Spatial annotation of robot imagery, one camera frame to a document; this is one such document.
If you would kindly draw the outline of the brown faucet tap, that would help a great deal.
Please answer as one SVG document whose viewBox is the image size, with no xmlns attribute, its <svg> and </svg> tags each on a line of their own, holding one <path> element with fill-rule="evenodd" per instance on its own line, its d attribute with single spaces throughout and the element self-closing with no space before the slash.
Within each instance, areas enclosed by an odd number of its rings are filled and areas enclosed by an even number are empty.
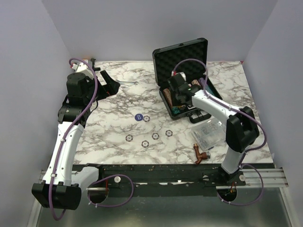
<svg viewBox="0 0 303 227">
<path fill-rule="evenodd" d="M 208 152 L 200 152 L 199 146 L 197 143 L 193 145 L 193 149 L 195 151 L 196 155 L 196 161 L 195 164 L 199 165 L 202 161 L 210 159 L 210 154 Z"/>
</svg>

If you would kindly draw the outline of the blue small blind button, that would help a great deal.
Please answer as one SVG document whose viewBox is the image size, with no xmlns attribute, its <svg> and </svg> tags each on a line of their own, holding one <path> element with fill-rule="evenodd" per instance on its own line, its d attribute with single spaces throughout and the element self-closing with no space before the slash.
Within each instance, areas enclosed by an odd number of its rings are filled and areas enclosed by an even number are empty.
<svg viewBox="0 0 303 227">
<path fill-rule="evenodd" d="M 140 122 L 144 119 L 144 116 L 141 113 L 137 113 L 134 118 L 136 121 Z"/>
</svg>

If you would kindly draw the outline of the brown chip stack row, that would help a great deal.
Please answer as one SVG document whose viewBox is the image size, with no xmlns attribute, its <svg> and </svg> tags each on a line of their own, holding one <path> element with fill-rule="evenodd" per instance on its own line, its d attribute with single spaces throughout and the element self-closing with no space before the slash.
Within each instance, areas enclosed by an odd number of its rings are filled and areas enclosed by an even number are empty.
<svg viewBox="0 0 303 227">
<path fill-rule="evenodd" d="M 173 104 L 172 104 L 172 99 L 171 99 L 171 93 L 170 93 L 170 90 L 168 88 L 164 89 L 163 90 L 163 95 L 171 109 L 171 112 L 174 113 L 175 110 L 174 110 L 174 107 L 173 107 Z"/>
</svg>

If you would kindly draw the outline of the silver open-end wrench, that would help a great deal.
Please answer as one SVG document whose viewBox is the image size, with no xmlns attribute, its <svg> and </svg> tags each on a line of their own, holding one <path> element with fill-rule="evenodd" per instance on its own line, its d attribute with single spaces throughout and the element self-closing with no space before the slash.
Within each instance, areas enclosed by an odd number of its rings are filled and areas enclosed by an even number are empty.
<svg viewBox="0 0 303 227">
<path fill-rule="evenodd" d="M 137 85 L 138 82 L 137 81 L 119 81 L 120 84 L 133 84 L 133 85 Z"/>
</svg>

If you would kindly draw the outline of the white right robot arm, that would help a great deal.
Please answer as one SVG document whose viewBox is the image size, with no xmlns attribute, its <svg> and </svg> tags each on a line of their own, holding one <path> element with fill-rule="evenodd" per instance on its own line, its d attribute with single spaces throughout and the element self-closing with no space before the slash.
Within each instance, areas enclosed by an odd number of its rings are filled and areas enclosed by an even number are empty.
<svg viewBox="0 0 303 227">
<path fill-rule="evenodd" d="M 258 122 L 252 109 L 228 104 L 198 85 L 189 86 L 181 73 L 168 79 L 168 84 L 178 102 L 201 109 L 225 125 L 228 149 L 221 163 L 222 171 L 218 173 L 218 181 L 229 185 L 235 180 L 235 173 L 240 168 L 247 147 L 259 137 Z"/>
</svg>

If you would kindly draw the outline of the clear plastic bag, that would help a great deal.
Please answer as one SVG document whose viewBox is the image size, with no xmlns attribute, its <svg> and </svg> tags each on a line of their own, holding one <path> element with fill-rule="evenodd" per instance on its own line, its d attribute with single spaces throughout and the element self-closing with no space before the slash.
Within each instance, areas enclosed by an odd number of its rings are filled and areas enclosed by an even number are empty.
<svg viewBox="0 0 303 227">
<path fill-rule="evenodd" d="M 226 126 L 213 118 L 193 127 L 191 133 L 201 149 L 210 150 L 225 142 Z"/>
</svg>

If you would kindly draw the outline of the blue ten poker chip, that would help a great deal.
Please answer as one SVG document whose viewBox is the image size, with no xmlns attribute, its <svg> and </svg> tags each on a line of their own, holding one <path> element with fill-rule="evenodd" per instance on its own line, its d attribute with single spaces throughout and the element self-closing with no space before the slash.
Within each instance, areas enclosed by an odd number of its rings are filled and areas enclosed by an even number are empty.
<svg viewBox="0 0 303 227">
<path fill-rule="evenodd" d="M 147 140 L 144 140 L 144 141 L 142 141 L 141 145 L 143 148 L 147 148 L 147 147 L 149 147 L 149 142 Z"/>
<path fill-rule="evenodd" d="M 131 142 L 131 141 L 133 140 L 133 136 L 132 136 L 132 135 L 127 135 L 127 136 L 125 137 L 125 140 L 126 140 L 127 142 Z"/>
<path fill-rule="evenodd" d="M 166 130 L 166 131 L 165 131 L 165 135 L 166 135 L 167 137 L 171 137 L 171 136 L 173 135 L 173 132 L 172 132 L 171 130 Z"/>
<path fill-rule="evenodd" d="M 153 134 L 152 134 L 152 139 L 153 139 L 153 140 L 158 140 L 159 137 L 160 137 L 160 136 L 159 136 L 158 133 L 153 133 Z"/>
<path fill-rule="evenodd" d="M 149 121 L 150 121 L 150 117 L 146 115 L 146 116 L 143 117 L 143 120 L 144 120 L 145 122 L 149 122 Z"/>
</svg>

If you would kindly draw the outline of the black t-shaped tool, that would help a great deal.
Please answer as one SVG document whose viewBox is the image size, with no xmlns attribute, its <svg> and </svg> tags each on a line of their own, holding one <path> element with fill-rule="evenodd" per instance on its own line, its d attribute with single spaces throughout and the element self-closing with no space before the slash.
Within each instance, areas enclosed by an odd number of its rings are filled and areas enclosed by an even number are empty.
<svg viewBox="0 0 303 227">
<path fill-rule="evenodd" d="M 100 70 L 101 70 L 100 67 L 96 67 L 96 66 L 95 66 L 95 61 L 96 61 L 96 59 L 91 58 L 90 61 L 91 61 L 91 65 L 92 65 L 92 68 L 93 68 L 94 71 L 100 71 Z"/>
</svg>

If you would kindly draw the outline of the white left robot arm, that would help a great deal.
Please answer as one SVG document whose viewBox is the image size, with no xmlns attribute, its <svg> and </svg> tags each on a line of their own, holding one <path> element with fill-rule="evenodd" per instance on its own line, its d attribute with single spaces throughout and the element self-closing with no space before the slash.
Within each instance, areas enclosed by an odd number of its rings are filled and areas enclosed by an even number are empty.
<svg viewBox="0 0 303 227">
<path fill-rule="evenodd" d="M 119 91 L 120 84 L 105 70 L 100 74 L 105 85 L 81 72 L 67 77 L 68 94 L 58 112 L 58 136 L 53 155 L 41 183 L 32 186 L 33 196 L 44 208 L 75 210 L 85 187 L 90 184 L 99 187 L 105 181 L 105 175 L 90 166 L 72 175 L 76 148 L 91 114 L 92 102 L 116 95 Z"/>
</svg>

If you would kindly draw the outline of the teal chip stack row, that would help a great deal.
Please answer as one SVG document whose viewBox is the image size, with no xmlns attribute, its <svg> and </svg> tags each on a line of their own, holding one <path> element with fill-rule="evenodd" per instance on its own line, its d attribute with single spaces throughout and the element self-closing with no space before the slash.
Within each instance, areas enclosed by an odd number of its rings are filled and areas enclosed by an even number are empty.
<svg viewBox="0 0 303 227">
<path fill-rule="evenodd" d="M 206 89 L 206 91 L 207 91 L 209 94 L 211 94 L 211 95 L 213 95 L 213 96 L 216 96 L 216 90 L 215 90 L 215 88 L 210 87 L 210 86 L 206 86 L 205 89 Z"/>
</svg>

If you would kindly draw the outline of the black poker set case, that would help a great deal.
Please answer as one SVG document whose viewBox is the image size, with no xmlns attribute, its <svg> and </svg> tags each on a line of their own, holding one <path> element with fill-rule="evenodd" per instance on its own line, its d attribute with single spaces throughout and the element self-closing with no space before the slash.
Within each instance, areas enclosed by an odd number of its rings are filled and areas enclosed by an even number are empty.
<svg viewBox="0 0 303 227">
<path fill-rule="evenodd" d="M 207 48 L 208 40 L 205 38 L 198 38 L 195 40 L 171 45 L 168 47 L 159 48 L 153 51 L 153 65 L 155 71 L 155 79 L 157 85 L 160 87 L 159 94 L 166 106 L 166 109 L 173 120 L 188 117 L 191 123 L 198 123 L 207 120 L 211 117 L 209 113 L 203 112 L 198 108 L 187 107 L 186 105 L 177 105 L 173 91 L 171 90 L 168 79 L 171 77 L 173 68 L 182 60 L 185 59 L 198 59 L 206 65 L 207 61 Z M 204 67 L 195 61 L 187 61 L 177 67 L 177 72 L 184 72 L 187 77 L 189 85 L 197 84 L 202 86 L 205 79 Z M 210 79 L 207 80 L 207 85 L 214 87 Z M 163 90 L 168 88 L 171 93 L 172 104 L 175 112 L 172 113 L 171 109 L 163 95 Z M 216 90 L 217 98 L 222 100 L 221 95 Z"/>
</svg>

